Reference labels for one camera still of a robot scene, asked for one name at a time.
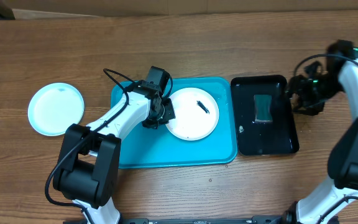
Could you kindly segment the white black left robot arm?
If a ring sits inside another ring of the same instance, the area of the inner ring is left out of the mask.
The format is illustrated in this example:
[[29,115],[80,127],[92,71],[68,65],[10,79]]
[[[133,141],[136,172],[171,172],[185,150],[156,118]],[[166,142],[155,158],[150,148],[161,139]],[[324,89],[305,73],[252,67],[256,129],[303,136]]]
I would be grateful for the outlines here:
[[174,118],[164,93],[168,81],[133,82],[124,87],[115,106],[98,120],[66,131],[56,166],[45,183],[47,200],[81,210],[81,223],[119,223],[112,201],[117,181],[121,143],[138,125],[156,129]]

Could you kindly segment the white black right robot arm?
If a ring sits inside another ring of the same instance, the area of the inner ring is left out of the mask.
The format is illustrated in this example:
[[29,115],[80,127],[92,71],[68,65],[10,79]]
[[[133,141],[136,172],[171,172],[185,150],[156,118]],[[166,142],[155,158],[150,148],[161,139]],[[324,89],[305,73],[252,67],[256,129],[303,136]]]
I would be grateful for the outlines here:
[[309,196],[295,202],[282,217],[282,223],[329,223],[350,203],[358,200],[358,47],[352,42],[332,44],[325,54],[326,73],[321,73],[319,55],[294,73],[286,95],[294,100],[293,112],[315,116],[336,93],[346,94],[352,124],[332,149],[328,175]]

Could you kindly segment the light blue plate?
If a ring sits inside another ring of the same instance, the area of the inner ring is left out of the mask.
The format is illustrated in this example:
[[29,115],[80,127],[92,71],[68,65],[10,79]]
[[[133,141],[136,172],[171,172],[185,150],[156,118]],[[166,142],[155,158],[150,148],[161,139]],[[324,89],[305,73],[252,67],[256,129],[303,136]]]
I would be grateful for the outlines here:
[[51,83],[31,99],[27,117],[32,128],[44,136],[59,136],[78,124],[85,112],[81,93],[67,83]]

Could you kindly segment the green sponge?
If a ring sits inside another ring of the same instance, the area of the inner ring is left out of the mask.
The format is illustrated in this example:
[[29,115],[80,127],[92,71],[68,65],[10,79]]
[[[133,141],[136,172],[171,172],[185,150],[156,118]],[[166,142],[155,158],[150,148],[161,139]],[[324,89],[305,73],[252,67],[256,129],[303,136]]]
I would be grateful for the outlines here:
[[255,95],[255,122],[256,123],[271,123],[273,121],[270,113],[270,105],[272,102],[271,95]]

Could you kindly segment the white plate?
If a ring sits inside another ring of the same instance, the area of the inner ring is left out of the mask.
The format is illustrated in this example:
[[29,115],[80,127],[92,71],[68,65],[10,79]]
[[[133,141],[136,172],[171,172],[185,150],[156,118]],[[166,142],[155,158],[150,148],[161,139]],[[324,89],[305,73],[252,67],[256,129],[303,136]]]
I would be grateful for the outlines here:
[[174,92],[172,102],[175,118],[166,125],[177,138],[197,141],[210,135],[219,121],[216,100],[200,88],[182,88]]

